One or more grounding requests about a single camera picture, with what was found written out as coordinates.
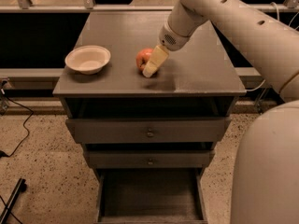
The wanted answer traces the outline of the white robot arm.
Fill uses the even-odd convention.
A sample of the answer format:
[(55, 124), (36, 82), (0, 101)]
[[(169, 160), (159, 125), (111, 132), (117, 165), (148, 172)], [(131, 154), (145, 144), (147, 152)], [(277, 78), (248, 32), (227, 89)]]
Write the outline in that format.
[(231, 224), (299, 224), (299, 34), (240, 0), (177, 0), (143, 74), (211, 21), (279, 94), (244, 133), (235, 158)]

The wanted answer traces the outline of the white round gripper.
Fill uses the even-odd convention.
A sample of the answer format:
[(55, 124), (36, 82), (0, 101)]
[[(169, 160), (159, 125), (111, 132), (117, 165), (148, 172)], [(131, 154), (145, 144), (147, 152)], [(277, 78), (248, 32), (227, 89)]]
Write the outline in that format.
[(145, 68), (142, 71), (144, 77), (152, 77), (167, 60), (170, 51), (182, 49), (189, 41), (187, 36), (176, 34), (166, 21), (159, 33), (162, 45), (157, 45), (151, 53)]

